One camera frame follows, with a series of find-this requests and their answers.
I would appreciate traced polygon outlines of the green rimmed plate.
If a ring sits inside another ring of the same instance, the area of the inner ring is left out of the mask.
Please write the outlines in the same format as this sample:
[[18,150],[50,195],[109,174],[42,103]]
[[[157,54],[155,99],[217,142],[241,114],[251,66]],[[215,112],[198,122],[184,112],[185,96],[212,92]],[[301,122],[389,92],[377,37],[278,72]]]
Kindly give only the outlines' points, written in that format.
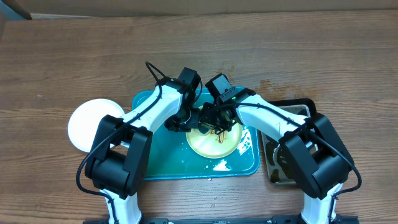
[[214,130],[201,133],[193,129],[186,134],[189,146],[200,156],[219,159],[230,155],[236,150],[243,135],[243,127],[234,124],[230,131],[216,134]]

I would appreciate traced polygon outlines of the white plate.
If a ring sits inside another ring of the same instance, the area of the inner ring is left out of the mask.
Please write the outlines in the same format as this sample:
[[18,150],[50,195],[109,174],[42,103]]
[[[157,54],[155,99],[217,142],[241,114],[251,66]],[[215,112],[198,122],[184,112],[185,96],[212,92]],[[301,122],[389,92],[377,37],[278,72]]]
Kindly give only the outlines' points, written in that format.
[[102,118],[106,115],[119,118],[124,114],[122,107],[114,101],[103,98],[87,101],[70,116],[67,128],[69,140],[77,149],[90,152]]

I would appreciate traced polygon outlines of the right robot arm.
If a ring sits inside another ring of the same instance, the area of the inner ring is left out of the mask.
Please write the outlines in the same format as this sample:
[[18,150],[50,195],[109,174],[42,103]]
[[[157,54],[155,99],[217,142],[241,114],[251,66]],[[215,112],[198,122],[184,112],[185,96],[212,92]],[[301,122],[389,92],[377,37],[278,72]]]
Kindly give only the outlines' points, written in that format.
[[250,89],[209,88],[214,99],[204,105],[201,123],[207,128],[227,130],[245,124],[278,141],[294,181],[303,190],[304,207],[299,223],[343,223],[335,212],[339,195],[354,161],[330,120],[315,113],[311,117],[283,110]]

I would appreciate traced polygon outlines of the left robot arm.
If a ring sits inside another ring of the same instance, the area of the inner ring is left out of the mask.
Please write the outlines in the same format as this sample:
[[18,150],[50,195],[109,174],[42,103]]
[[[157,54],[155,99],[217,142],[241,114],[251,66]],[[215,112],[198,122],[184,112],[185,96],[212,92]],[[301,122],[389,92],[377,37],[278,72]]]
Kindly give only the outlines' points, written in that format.
[[106,199],[108,223],[139,223],[137,191],[146,175],[153,134],[180,113],[193,116],[200,78],[157,81],[155,90],[131,112],[100,121],[89,154],[76,172],[78,188]]

